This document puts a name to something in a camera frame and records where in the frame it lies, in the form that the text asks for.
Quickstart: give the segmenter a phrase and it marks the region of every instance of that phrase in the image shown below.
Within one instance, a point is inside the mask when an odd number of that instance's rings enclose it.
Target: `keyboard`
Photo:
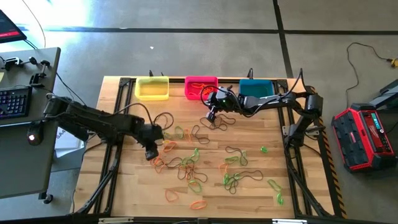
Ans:
[[[0,119],[27,116],[31,96],[31,86],[0,88]]]

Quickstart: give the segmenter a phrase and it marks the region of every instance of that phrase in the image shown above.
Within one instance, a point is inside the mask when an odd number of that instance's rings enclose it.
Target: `white paper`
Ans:
[[[62,128],[57,129],[57,137],[55,140],[55,153],[57,158],[68,153],[84,148],[84,142],[76,138]]]

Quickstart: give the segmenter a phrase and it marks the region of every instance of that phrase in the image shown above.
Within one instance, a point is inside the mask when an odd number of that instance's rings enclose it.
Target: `wooden tabletop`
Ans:
[[[104,77],[97,104],[99,110],[113,112],[120,78]],[[287,79],[287,81],[289,86],[292,86],[295,80]],[[233,90],[238,92],[237,84],[233,85]],[[303,91],[302,84],[299,83],[294,91]],[[163,153],[162,157],[168,162],[174,157],[191,156],[194,148],[198,148],[200,158],[195,167],[197,172],[208,176],[208,181],[201,183],[203,190],[196,194],[188,187],[186,180],[177,178],[178,169],[162,169],[162,172],[158,174],[145,160],[144,149],[141,145],[136,144],[132,137],[126,137],[111,213],[113,217],[294,217],[277,110],[260,111],[252,118],[245,118],[237,113],[227,113],[228,117],[236,119],[235,124],[228,125],[226,131],[209,130],[199,122],[200,118],[208,112],[208,108],[203,106],[201,101],[187,100],[183,83],[170,83],[169,95],[170,98],[166,101],[142,101],[148,107],[152,119],[161,112],[172,113],[174,125],[167,130],[168,133],[174,134],[176,126],[191,130],[197,124],[200,126],[198,132],[200,136],[209,138],[210,143],[200,144],[192,135],[190,136],[192,142],[174,137],[172,140],[176,141],[177,145],[170,152]],[[133,94],[132,103],[138,101]],[[140,106],[132,107],[130,113],[148,121],[145,110]],[[298,114],[295,113],[295,120],[297,121],[298,118]],[[159,123],[164,125],[164,121],[161,119]],[[92,139],[88,147],[97,142],[99,139]],[[306,138],[305,143],[319,150],[316,141]],[[239,156],[237,152],[227,153],[226,146],[245,150],[248,160],[246,166],[240,166],[238,163],[230,165],[229,174],[245,170],[259,170],[264,178],[260,181],[250,178],[239,180],[235,194],[225,190],[223,175],[218,166],[226,157]],[[267,153],[260,151],[262,146],[268,149]],[[102,145],[85,154],[74,198],[76,209],[89,199],[98,185],[105,148],[106,146]],[[301,153],[308,188],[323,208],[333,213],[321,158],[306,147],[301,147]],[[255,177],[260,177],[260,174],[257,172]],[[283,205],[277,203],[277,192],[267,183],[270,179],[282,187]],[[304,211],[302,191],[298,187],[297,189],[300,208]],[[165,190],[175,191],[178,200],[168,202],[165,198]],[[197,200],[205,200],[207,207],[199,210],[190,209],[190,204]]]

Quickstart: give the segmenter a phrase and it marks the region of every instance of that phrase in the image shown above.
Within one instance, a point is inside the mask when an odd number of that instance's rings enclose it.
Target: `desk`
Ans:
[[[208,108],[200,101],[187,100],[184,95],[184,84],[172,83],[171,80],[172,77],[170,77],[169,100],[143,101],[143,103],[148,107],[153,118],[164,111],[173,114],[174,125],[168,130],[169,133],[174,133],[176,126],[189,130],[196,124],[201,127],[198,133],[211,140],[207,146],[199,144],[192,136],[193,143],[177,139],[177,146],[167,157],[170,159],[176,156],[190,156],[194,148],[199,148],[200,159],[197,167],[209,179],[203,184],[203,192],[197,195],[187,187],[185,180],[177,179],[176,170],[165,170],[157,174],[145,160],[143,148],[136,144],[133,138],[125,137],[111,216],[293,218],[294,212],[277,110],[260,111],[252,118],[228,113],[228,116],[236,119],[236,123],[228,126],[226,131],[211,131],[199,123],[199,119],[206,115]],[[104,77],[97,104],[99,110],[113,112],[119,81],[120,77]],[[292,86],[294,80],[288,79],[287,82],[289,86]],[[238,92],[237,84],[233,84],[233,90]],[[295,91],[303,91],[301,83],[296,86]],[[138,101],[135,96],[132,97],[132,103]],[[132,107],[130,113],[142,116],[147,121],[144,109],[139,106]],[[98,141],[98,139],[93,139],[88,147]],[[319,150],[316,141],[306,139],[305,143]],[[247,150],[248,165],[246,167],[233,165],[228,169],[230,172],[259,169],[264,174],[264,179],[262,181],[242,180],[234,195],[226,191],[222,186],[223,178],[218,170],[223,159],[231,156],[225,152],[226,146]],[[261,146],[268,148],[267,154],[260,151]],[[74,198],[76,208],[80,208],[89,199],[98,185],[105,148],[106,146],[102,145],[85,154],[76,186]],[[323,208],[333,213],[322,159],[304,147],[301,148],[301,154],[308,188]],[[276,202],[276,193],[267,183],[268,179],[275,180],[283,188],[283,205]],[[179,199],[168,203],[164,196],[165,189],[178,192]],[[297,195],[300,205],[303,205],[301,190],[297,190]],[[104,208],[106,198],[103,198],[102,208]],[[202,210],[189,209],[189,205],[196,200],[206,200],[208,206]]]
[[[46,70],[47,77],[42,83],[49,90],[53,90],[55,72],[57,71],[60,49],[58,47],[38,50],[24,50],[19,52],[0,53],[4,59],[19,57],[26,61],[29,57],[36,58],[38,63],[47,60],[51,63]],[[40,72],[41,67],[27,64],[24,68],[13,67],[4,74],[0,88],[15,85],[28,85],[33,73]],[[13,122],[26,123],[42,118],[46,105],[45,90],[32,91],[29,116],[25,118],[7,119],[0,121],[0,125]],[[0,128],[0,198],[44,192],[47,190],[50,178],[51,161],[53,157],[55,134],[57,125],[47,123],[44,126],[44,140],[38,146],[31,146],[27,142],[27,126],[8,126]]]

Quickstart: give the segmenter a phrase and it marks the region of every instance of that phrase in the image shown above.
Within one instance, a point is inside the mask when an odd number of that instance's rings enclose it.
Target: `monitor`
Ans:
[[[0,44],[17,40],[26,40],[25,34],[0,10]]]

